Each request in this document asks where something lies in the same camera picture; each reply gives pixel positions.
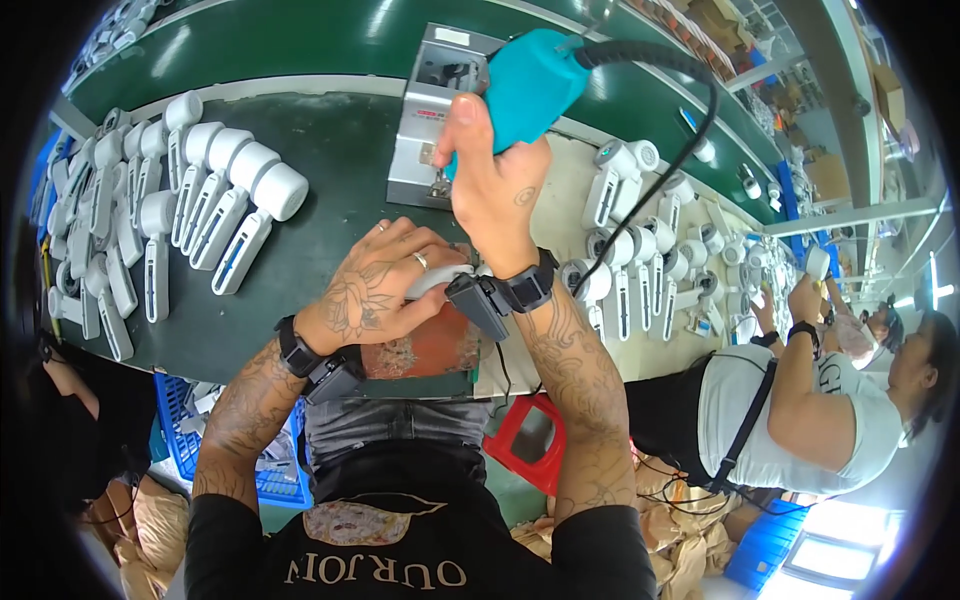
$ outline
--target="person in black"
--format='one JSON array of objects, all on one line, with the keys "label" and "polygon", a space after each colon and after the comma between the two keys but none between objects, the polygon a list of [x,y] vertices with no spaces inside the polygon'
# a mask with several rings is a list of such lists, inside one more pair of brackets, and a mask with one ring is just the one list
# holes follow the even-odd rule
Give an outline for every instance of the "person in black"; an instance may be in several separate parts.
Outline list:
[{"label": "person in black", "polygon": [[[494,158],[492,137],[483,101],[459,96],[436,163],[444,166],[457,153],[454,214],[493,274],[507,279],[539,264],[530,216],[551,155],[541,137]],[[428,228],[406,218],[382,220],[350,250],[321,299],[297,314],[294,330],[319,355],[401,337],[444,302],[438,286],[404,305],[410,284],[424,268],[463,260]],[[229,383],[207,424],[187,538],[187,596],[654,598],[656,580],[633,507],[629,419],[616,367],[556,281],[551,299],[516,314],[516,325],[566,433],[552,564],[510,538],[483,487],[479,448],[442,435],[463,424],[424,423],[402,403],[384,414],[385,434],[319,460],[314,446],[324,425],[308,423],[319,432],[310,442],[315,506],[264,538],[254,464],[304,384],[280,362],[273,339]],[[353,413],[332,409],[330,426],[346,420],[342,434]]]}]

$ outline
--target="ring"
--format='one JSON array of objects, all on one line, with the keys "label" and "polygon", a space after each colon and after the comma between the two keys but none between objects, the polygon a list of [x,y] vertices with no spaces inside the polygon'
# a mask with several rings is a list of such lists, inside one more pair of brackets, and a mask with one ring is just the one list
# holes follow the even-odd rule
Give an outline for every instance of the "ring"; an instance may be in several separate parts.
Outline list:
[{"label": "ring", "polygon": [[420,262],[421,266],[423,267],[424,273],[430,270],[430,265],[426,264],[426,258],[423,258],[423,254],[419,252],[414,252],[414,258],[416,258]]}]

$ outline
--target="black hair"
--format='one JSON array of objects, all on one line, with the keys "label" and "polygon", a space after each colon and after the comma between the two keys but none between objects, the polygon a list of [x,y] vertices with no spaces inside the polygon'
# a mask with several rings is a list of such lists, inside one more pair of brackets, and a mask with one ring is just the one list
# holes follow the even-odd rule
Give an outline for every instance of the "black hair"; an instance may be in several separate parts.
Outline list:
[{"label": "black hair", "polygon": [[954,393],[957,354],[960,352],[956,327],[947,315],[935,310],[924,312],[920,327],[928,323],[932,323],[933,339],[926,364],[937,370],[937,382],[926,393],[920,412],[910,421],[911,439],[920,435],[930,421],[939,423],[944,419]]}]

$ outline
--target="tattooed arm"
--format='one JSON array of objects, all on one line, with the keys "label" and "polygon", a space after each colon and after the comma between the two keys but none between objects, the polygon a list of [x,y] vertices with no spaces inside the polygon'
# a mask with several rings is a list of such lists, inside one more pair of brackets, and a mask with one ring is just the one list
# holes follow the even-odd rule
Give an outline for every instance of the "tattooed arm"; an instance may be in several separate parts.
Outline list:
[{"label": "tattooed arm", "polygon": [[[413,252],[430,267],[465,260],[434,231],[416,228],[406,217],[384,219],[353,246],[323,297],[297,314],[294,330],[321,356],[348,344],[377,344],[406,335],[436,315],[445,301],[438,286],[404,305],[407,288],[423,274]],[[224,389],[206,425],[194,496],[227,495],[257,512],[256,458],[276,437],[305,383],[280,362],[276,338],[244,366]]]},{"label": "tattooed arm", "polygon": [[[434,154],[446,165],[455,150],[453,211],[498,278],[538,264],[530,219],[550,148],[541,137],[492,155],[493,129],[483,101],[458,96]],[[595,506],[632,505],[636,498],[626,392],[607,350],[558,282],[553,298],[516,315],[543,387],[564,418],[566,452],[557,486],[558,524]]]}]

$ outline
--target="hand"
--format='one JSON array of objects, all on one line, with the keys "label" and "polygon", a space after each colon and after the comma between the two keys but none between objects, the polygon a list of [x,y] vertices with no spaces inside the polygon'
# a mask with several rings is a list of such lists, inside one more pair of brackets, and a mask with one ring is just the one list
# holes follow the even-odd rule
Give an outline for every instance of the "hand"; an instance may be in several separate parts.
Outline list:
[{"label": "hand", "polygon": [[467,262],[432,229],[417,228],[406,217],[382,219],[353,245],[323,297],[299,312],[294,330],[322,356],[348,344],[379,344],[410,333],[446,301],[441,284],[404,305],[407,289],[423,275],[414,252],[430,268]]},{"label": "hand", "polygon": [[475,94],[462,94],[453,99],[434,164],[446,166],[454,152],[453,214],[493,274],[505,279],[538,264],[530,216],[550,166],[546,138],[533,144],[517,142],[493,156],[487,105]]},{"label": "hand", "polygon": [[790,314],[793,315],[793,322],[806,321],[809,324],[816,324],[817,315],[820,314],[820,300],[819,286],[810,280],[809,275],[801,277],[793,291],[786,297]]},{"label": "hand", "polygon": [[750,307],[754,310],[760,331],[765,335],[777,330],[777,326],[774,325],[774,295],[766,283],[760,285],[760,293],[763,295],[763,306],[758,306],[751,300]]}]

